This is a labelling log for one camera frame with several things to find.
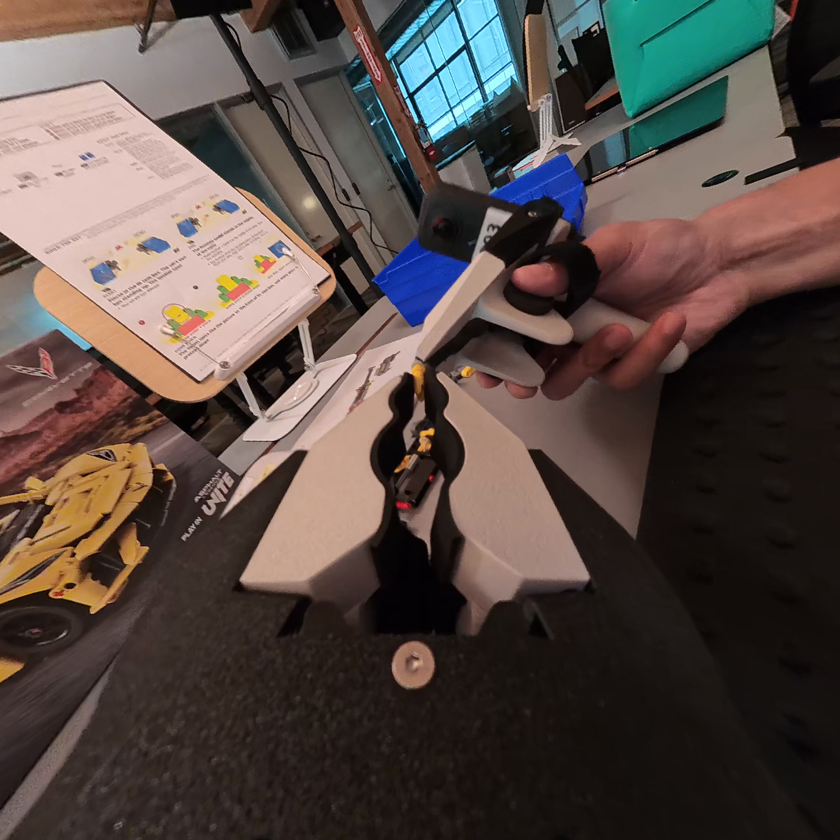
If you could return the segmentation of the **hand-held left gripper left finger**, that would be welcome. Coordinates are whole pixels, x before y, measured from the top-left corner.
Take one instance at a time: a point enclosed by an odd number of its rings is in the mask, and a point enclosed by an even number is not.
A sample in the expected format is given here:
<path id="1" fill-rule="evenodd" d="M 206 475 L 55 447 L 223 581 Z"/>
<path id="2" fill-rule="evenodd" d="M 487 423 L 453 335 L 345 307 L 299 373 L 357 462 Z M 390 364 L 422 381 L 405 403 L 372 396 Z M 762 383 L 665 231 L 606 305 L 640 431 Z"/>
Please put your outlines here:
<path id="1" fill-rule="evenodd" d="M 412 550 L 392 486 L 411 419 L 412 380 L 391 379 L 310 447 L 239 578 L 247 592 L 306 596 L 380 626 L 376 593 Z"/>

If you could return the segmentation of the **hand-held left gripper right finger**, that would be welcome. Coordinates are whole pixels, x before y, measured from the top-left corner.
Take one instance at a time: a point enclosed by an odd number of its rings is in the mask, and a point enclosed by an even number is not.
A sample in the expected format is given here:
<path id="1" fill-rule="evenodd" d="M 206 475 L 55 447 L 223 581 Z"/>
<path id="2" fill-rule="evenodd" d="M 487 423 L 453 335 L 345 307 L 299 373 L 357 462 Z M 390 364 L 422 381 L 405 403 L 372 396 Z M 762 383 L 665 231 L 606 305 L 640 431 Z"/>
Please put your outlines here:
<path id="1" fill-rule="evenodd" d="M 457 631 L 477 635 L 500 602 L 584 589 L 591 576 L 526 445 L 445 374 L 427 373 L 425 405 L 444 477 L 431 562 L 465 598 Z"/>

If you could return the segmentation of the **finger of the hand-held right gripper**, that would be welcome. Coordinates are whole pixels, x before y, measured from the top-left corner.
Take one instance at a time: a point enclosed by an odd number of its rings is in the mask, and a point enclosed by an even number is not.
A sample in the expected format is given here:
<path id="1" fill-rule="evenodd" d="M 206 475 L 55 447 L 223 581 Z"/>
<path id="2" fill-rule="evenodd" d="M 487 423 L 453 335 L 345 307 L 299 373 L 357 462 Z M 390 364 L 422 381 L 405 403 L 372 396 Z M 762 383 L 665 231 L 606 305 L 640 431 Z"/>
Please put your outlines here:
<path id="1" fill-rule="evenodd" d="M 437 364 L 447 355 L 463 349 L 483 332 L 499 333 L 504 339 L 522 343 L 532 340 L 561 345 L 572 341 L 574 331 L 567 319 L 549 305 L 549 312 L 529 314 L 505 298 L 513 270 L 489 253 L 478 255 L 427 315 L 416 360 Z"/>
<path id="2" fill-rule="evenodd" d="M 542 385 L 545 372 L 516 333 L 481 333 L 451 340 L 453 355 L 475 372 L 522 387 Z"/>

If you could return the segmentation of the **grey black lego chassis assembly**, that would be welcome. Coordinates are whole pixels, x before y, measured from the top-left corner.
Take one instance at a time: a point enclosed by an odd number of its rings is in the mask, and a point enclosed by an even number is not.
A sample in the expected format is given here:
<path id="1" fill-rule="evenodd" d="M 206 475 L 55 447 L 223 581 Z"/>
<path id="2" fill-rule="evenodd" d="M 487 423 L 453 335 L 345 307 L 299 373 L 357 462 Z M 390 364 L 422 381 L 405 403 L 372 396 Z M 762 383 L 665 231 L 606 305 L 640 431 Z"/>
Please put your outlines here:
<path id="1" fill-rule="evenodd" d="M 438 475 L 438 466 L 432 457 L 433 441 L 434 427 L 430 423 L 416 426 L 406 455 L 392 478 L 397 510 L 417 508 Z"/>

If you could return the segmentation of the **lego instruction booklet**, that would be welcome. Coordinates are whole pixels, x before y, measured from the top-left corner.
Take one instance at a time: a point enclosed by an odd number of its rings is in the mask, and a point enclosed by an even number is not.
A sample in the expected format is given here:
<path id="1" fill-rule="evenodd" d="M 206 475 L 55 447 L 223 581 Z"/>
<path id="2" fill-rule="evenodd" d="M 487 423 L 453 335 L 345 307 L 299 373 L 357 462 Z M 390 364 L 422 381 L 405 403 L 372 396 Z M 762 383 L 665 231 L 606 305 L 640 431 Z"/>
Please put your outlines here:
<path id="1" fill-rule="evenodd" d="M 365 351 L 339 384 L 335 395 L 314 418 L 302 435 L 285 448 L 273 449 L 259 457 L 249 467 L 228 501 L 224 514 L 229 513 L 253 489 L 281 466 L 292 453 L 309 450 L 327 432 L 340 424 L 361 404 L 398 375 L 410 373 L 415 363 L 421 334 L 415 332 L 405 338 Z"/>

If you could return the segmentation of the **black lego set box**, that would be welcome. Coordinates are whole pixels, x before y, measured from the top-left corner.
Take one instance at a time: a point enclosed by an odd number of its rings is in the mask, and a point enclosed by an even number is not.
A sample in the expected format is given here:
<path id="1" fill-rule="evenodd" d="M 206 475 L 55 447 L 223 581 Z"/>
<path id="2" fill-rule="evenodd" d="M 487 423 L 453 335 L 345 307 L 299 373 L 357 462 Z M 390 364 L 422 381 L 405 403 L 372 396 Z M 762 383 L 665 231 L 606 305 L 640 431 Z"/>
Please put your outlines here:
<path id="1" fill-rule="evenodd" d="M 239 476 L 58 331 L 2 355 L 1 802 Z"/>

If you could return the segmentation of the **person's right hand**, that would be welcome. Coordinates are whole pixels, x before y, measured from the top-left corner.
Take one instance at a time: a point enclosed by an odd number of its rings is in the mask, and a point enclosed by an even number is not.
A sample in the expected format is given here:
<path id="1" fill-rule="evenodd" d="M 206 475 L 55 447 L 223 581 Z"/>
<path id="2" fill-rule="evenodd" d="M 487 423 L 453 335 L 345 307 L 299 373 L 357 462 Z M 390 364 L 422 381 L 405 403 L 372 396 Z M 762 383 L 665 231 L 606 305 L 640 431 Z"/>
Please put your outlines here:
<path id="1" fill-rule="evenodd" d="M 749 277 L 731 270 L 700 221 L 612 224 L 585 240 L 601 272 L 595 298 L 649 324 L 636 339 L 611 323 L 583 343 L 548 346 L 541 392 L 563 400 L 589 380 L 626 391 L 652 379 L 679 342 L 697 350 L 753 304 Z"/>

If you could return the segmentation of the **stack of blue plastic bins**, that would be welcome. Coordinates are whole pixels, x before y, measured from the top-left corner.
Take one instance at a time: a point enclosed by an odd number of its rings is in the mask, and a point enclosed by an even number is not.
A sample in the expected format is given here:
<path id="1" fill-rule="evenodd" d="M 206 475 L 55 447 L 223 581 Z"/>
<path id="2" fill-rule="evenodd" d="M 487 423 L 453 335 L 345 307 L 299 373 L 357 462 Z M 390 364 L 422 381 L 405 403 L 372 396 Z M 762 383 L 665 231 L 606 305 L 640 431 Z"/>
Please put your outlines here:
<path id="1" fill-rule="evenodd" d="M 569 156 L 560 154 L 517 180 L 481 194 L 491 203 L 525 204 L 547 196 L 563 208 L 563 218 L 580 228 L 587 204 L 585 186 Z M 375 283 L 411 326 L 421 324 L 467 263 L 439 255 L 412 240 L 375 277 Z"/>

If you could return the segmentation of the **black tripod pole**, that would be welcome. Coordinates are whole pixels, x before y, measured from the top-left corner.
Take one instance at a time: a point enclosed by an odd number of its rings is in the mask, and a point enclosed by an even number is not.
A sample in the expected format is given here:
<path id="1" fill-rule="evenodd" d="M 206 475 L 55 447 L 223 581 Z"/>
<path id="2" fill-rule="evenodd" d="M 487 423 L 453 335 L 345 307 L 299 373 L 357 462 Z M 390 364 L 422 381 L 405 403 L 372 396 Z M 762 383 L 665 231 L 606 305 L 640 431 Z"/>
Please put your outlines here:
<path id="1" fill-rule="evenodd" d="M 339 241 L 348 252 L 353 262 L 360 269 L 363 277 L 368 281 L 372 281 L 374 278 L 373 269 L 361 253 L 353 235 L 344 225 L 341 216 L 333 205 L 329 195 L 323 189 L 316 173 L 310 167 L 304 153 L 298 147 L 296 141 L 294 141 L 288 125 L 284 122 L 284 119 L 280 116 L 280 113 L 275 107 L 274 99 L 270 96 L 268 90 L 256 75 L 253 67 L 249 64 L 241 45 L 237 41 L 235 29 L 225 23 L 223 16 L 219 12 L 212 13 L 209 17 L 225 43 L 228 51 L 236 61 L 238 68 L 245 76 L 248 88 L 253 94 L 259 108 L 267 116 L 274 130 L 279 135 L 280 140 L 287 147 L 291 158 L 296 163 L 304 179 L 310 185 L 313 195 L 315 195 L 318 203 L 328 216 L 329 221 L 335 227 L 339 236 Z"/>

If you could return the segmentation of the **black perforated board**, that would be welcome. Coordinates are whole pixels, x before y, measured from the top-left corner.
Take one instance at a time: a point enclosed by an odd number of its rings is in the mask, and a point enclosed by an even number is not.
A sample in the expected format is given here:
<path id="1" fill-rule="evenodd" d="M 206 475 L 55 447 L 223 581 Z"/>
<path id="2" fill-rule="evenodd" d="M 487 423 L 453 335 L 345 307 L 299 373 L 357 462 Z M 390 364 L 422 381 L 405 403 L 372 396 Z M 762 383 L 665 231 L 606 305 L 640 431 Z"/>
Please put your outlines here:
<path id="1" fill-rule="evenodd" d="M 666 376 L 637 540 L 817 838 L 838 838 L 838 288 L 765 302 Z"/>

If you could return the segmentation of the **teal tote bag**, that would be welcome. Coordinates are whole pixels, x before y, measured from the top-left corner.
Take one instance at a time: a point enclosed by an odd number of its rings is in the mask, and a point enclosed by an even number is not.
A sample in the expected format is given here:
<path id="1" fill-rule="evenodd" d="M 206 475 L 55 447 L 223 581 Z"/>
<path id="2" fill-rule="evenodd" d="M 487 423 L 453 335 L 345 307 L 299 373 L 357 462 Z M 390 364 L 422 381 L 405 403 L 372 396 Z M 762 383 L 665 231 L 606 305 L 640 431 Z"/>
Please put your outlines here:
<path id="1" fill-rule="evenodd" d="M 607 170 L 732 122 L 781 126 L 766 48 L 774 2 L 605 2 L 614 75 L 630 125 L 594 144 Z"/>

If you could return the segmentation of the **wooden document holder stand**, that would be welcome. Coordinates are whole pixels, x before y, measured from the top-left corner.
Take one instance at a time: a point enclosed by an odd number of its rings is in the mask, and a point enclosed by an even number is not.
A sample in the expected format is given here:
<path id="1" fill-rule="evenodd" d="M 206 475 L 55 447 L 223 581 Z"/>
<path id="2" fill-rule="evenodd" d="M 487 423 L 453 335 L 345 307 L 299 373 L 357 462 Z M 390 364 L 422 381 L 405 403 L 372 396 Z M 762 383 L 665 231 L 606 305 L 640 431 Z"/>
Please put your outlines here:
<path id="1" fill-rule="evenodd" d="M 329 277 L 317 285 L 317 298 L 302 297 L 283 311 L 270 314 L 233 349 L 225 351 L 221 360 L 213 363 L 213 374 L 203 381 L 197 382 L 186 375 L 171 360 L 142 341 L 141 337 L 53 270 L 45 267 L 38 272 L 34 292 L 38 303 L 54 318 L 162 398 L 178 403 L 199 403 L 221 396 L 225 387 L 238 383 L 249 411 L 256 417 L 255 423 L 244 432 L 244 440 L 274 443 L 288 436 L 299 425 L 356 359 L 352 353 L 336 362 L 316 362 L 309 332 L 310 316 L 336 290 L 340 290 L 359 312 L 365 312 L 364 300 L 360 295 L 353 297 L 358 291 L 341 268 L 342 258 L 336 256 L 338 249 L 335 245 L 313 251 L 255 195 L 246 190 L 239 192 L 278 226 L 295 248 L 321 265 Z M 293 330 L 299 333 L 304 374 L 269 409 L 264 410 L 249 384 L 247 369 Z"/>

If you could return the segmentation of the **white printed instruction sheet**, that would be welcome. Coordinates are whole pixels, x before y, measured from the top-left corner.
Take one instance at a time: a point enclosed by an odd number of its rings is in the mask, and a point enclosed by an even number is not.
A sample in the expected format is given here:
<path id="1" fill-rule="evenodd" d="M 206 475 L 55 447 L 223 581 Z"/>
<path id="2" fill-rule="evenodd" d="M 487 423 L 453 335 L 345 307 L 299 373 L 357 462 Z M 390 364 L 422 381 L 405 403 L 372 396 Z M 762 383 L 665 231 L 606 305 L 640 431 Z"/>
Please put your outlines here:
<path id="1" fill-rule="evenodd" d="M 2 232 L 195 382 L 316 307 L 329 272 L 103 80 L 1 105 Z"/>

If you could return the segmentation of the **black mesh office chair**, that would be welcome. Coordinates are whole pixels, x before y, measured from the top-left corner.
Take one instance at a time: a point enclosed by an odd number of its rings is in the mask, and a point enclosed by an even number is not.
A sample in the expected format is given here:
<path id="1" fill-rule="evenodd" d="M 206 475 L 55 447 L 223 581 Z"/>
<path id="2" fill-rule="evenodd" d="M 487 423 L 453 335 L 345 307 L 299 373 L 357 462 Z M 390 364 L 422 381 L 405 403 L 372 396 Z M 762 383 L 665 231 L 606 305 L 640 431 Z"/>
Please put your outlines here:
<path id="1" fill-rule="evenodd" d="M 783 132 L 792 142 L 792 157 L 746 175 L 746 185 L 838 160 L 839 128 L 823 125 L 839 119 L 838 63 L 839 2 L 798 2 L 785 58 L 787 90 L 798 120 Z"/>

